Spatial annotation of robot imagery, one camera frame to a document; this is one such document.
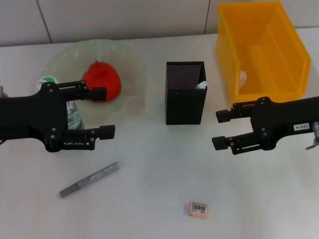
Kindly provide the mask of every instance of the yellow storage box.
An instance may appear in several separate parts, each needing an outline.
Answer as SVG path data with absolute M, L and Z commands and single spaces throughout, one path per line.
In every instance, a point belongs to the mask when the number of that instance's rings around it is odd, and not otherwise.
M 232 103 L 305 94 L 311 58 L 279 1 L 219 4 L 218 12 L 216 53 Z

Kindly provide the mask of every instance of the silver marker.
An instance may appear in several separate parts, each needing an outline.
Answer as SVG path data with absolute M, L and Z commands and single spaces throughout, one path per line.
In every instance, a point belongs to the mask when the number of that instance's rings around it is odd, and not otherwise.
M 72 184 L 71 186 L 63 189 L 62 191 L 59 192 L 61 198 L 74 193 L 78 190 L 80 190 L 81 188 L 84 188 L 86 186 L 88 186 L 89 184 L 99 180 L 100 178 L 103 178 L 104 176 L 108 175 L 109 173 L 115 171 L 116 169 L 118 169 L 118 163 L 112 163 L 111 165 L 102 168 L 101 170 L 81 179 L 80 181 L 77 181 L 75 184 Z

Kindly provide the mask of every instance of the white wall tile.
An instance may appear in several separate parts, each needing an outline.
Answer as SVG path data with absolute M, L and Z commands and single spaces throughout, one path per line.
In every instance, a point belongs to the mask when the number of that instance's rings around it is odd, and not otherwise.
M 0 46 L 50 43 L 36 0 L 0 0 Z
M 244 2 L 251 0 L 211 0 L 206 34 L 216 33 L 218 24 L 217 4 L 223 2 Z M 319 1 L 318 0 L 282 0 L 285 10 L 295 27 L 319 26 Z
M 52 41 L 203 34 L 209 0 L 39 0 Z

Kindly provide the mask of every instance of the barcode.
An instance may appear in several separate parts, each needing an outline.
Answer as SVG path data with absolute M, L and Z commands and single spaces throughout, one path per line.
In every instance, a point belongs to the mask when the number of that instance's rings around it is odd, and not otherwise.
M 205 204 L 193 203 L 191 209 L 194 212 L 200 211 L 201 213 L 205 213 L 206 212 L 206 205 Z

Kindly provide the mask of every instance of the black mesh pen holder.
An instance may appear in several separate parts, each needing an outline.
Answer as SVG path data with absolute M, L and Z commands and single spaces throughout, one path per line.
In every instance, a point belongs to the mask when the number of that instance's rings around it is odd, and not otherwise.
M 203 81 L 202 61 L 166 63 L 166 124 L 200 124 L 207 87 L 195 87 Z

